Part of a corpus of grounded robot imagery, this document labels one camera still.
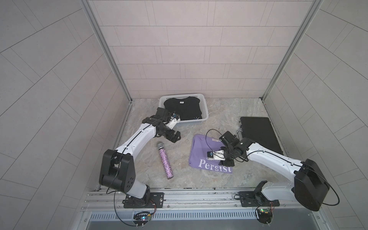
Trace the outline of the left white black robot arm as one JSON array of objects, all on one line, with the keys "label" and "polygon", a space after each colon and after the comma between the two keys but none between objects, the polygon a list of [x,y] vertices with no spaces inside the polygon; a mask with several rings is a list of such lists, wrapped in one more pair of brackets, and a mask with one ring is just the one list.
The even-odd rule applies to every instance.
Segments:
[{"label": "left white black robot arm", "polygon": [[179,121],[179,114],[160,107],[155,115],[143,119],[128,141],[103,154],[99,184],[130,196],[137,208],[146,207],[150,203],[150,187],[136,180],[134,161],[155,137],[165,137],[172,143],[179,141],[181,133],[173,129]]}]

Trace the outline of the white plastic laundry basket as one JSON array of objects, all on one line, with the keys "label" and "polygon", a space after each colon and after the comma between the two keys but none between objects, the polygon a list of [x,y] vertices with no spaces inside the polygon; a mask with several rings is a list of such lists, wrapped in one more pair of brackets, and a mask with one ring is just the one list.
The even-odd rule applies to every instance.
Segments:
[{"label": "white plastic laundry basket", "polygon": [[178,114],[178,125],[195,125],[208,120],[209,112],[203,94],[178,94],[162,96],[159,107]]}]

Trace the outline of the purple Persist t-shirt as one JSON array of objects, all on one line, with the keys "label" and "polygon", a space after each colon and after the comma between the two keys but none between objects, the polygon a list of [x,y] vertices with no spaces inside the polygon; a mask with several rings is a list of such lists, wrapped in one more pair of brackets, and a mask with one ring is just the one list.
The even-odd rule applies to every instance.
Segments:
[{"label": "purple Persist t-shirt", "polygon": [[232,174],[232,167],[222,166],[219,164],[220,160],[208,158],[208,152],[220,150],[221,147],[224,147],[224,145],[220,140],[202,134],[195,134],[188,161],[189,166],[200,170]]}]

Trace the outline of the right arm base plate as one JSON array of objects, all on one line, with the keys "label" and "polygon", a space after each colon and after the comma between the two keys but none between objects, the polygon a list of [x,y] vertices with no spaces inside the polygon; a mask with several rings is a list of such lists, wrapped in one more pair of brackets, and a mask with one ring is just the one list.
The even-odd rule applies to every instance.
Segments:
[{"label": "right arm base plate", "polygon": [[270,207],[273,205],[274,207],[279,207],[279,200],[268,200],[262,194],[262,188],[268,181],[261,181],[254,191],[241,191],[234,195],[235,200],[239,200],[241,202],[241,206],[244,207]]}]

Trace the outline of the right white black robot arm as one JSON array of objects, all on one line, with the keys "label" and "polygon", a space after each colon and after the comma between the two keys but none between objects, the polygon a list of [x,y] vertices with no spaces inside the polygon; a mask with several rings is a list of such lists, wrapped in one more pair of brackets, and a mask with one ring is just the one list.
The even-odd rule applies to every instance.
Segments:
[{"label": "right white black robot arm", "polygon": [[285,183],[264,180],[254,191],[240,194],[240,199],[245,201],[247,207],[266,207],[271,204],[277,206],[279,200],[286,200],[297,201],[311,211],[321,208],[331,186],[316,162],[289,158],[249,138],[239,140],[229,131],[219,139],[224,145],[221,147],[224,157],[220,162],[222,166],[233,167],[234,160],[240,157],[246,162],[260,163],[288,179]]}]

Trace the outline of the black t-shirt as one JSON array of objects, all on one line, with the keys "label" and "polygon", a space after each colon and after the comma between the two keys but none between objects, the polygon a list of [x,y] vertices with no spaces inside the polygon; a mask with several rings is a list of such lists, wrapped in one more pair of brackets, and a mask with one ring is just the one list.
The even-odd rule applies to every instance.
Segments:
[{"label": "black t-shirt", "polygon": [[171,113],[176,113],[184,120],[202,119],[202,111],[199,106],[200,99],[187,97],[184,99],[171,98],[164,102],[165,109]]}]

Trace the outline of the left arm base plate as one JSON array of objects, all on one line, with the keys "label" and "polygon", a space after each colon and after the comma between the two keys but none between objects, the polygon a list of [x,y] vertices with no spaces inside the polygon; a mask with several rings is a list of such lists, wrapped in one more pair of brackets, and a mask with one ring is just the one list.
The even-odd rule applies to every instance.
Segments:
[{"label": "left arm base plate", "polygon": [[122,202],[125,209],[162,208],[164,193],[146,193],[143,198],[127,195]]}]

